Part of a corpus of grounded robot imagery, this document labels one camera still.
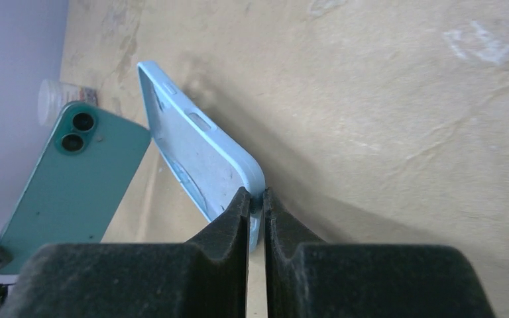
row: phone case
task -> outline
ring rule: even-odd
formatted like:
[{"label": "phone case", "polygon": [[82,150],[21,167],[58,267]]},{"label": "phone case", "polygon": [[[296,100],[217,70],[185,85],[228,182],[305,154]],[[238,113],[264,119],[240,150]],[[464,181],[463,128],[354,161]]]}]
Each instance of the phone case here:
[{"label": "phone case", "polygon": [[[262,202],[266,187],[256,160],[171,81],[153,61],[137,64],[149,129],[159,152],[209,221],[240,187]],[[258,242],[261,211],[251,214],[250,249]]]},{"label": "phone case", "polygon": [[[75,128],[80,113],[91,115],[92,129]],[[80,145],[65,137],[73,133],[84,147],[70,152],[63,142],[71,150]],[[69,104],[0,235],[0,246],[13,257],[0,274],[18,274],[47,243],[100,242],[149,143],[149,131],[136,123],[85,103]]]}]

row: phone back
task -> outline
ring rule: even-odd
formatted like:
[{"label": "phone back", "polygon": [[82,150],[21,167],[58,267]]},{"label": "phone back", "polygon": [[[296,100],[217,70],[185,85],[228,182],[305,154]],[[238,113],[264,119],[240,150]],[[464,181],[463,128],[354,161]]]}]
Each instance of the phone back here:
[{"label": "phone back", "polygon": [[150,142],[144,127],[85,103],[69,104],[0,235],[18,274],[47,243],[100,242]]}]

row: plastic cup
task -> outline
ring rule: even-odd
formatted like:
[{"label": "plastic cup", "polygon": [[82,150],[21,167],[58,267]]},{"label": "plastic cup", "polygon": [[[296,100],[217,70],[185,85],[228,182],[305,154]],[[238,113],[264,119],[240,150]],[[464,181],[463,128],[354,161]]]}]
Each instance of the plastic cup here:
[{"label": "plastic cup", "polygon": [[98,106],[97,91],[85,86],[44,79],[38,94],[38,121],[51,127],[63,107],[71,101],[84,101]]}]

